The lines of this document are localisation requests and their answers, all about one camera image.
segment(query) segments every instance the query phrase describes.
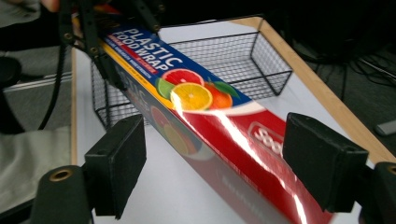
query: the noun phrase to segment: yellow stripe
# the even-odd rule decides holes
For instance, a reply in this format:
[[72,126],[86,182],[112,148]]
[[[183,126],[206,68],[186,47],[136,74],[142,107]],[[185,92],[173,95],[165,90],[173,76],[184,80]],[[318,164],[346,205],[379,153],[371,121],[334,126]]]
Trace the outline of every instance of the yellow stripe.
[[151,85],[149,81],[147,81],[139,72],[137,72],[130,64],[125,62],[123,58],[108,44],[103,41],[100,41],[103,49],[105,52],[113,58],[132,78],[134,78],[137,82],[139,82],[143,88],[145,88],[151,95],[153,95],[158,101],[160,101],[163,105],[168,108],[173,108],[172,102],[169,100],[164,99],[161,95],[157,92],[157,89]]

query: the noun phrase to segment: wire basket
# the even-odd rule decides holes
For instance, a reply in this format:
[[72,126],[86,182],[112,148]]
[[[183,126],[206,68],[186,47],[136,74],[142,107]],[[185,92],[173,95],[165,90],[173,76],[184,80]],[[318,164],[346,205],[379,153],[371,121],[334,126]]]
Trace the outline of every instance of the wire basket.
[[[260,33],[261,26],[262,22],[257,30],[248,33],[168,44],[246,96],[259,100],[278,96],[292,73],[290,66]],[[121,91],[102,79],[93,63],[92,98],[94,111],[106,129],[120,119],[140,114]]]

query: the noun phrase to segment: red box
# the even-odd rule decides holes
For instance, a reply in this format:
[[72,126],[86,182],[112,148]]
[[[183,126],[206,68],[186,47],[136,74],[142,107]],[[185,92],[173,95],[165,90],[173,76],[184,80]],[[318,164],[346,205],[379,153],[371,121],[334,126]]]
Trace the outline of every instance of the red box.
[[247,223],[331,220],[282,159],[285,120],[122,15],[98,18],[125,96]]

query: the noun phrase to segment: wooden edge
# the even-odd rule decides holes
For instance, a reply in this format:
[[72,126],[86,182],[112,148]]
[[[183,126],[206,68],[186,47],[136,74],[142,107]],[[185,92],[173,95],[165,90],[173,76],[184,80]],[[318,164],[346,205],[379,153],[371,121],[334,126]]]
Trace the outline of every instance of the wooden edge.
[[369,151],[369,159],[374,164],[380,161],[396,162],[396,158],[389,150],[361,123],[267,21],[255,17],[234,20],[232,22],[257,29],[261,21],[262,26],[260,30],[263,36],[272,44],[281,57],[289,64],[293,72],[339,123],[350,139]]
[[76,50],[72,49],[72,111],[71,111],[71,164],[77,165],[77,71]]

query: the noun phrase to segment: brand logo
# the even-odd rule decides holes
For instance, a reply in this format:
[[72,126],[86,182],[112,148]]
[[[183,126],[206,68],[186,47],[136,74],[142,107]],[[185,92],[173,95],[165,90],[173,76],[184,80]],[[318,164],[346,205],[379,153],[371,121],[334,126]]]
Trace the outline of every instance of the brand logo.
[[248,134],[265,149],[274,152],[280,158],[283,158],[283,137],[274,131],[268,129],[259,122],[252,122],[248,128]]

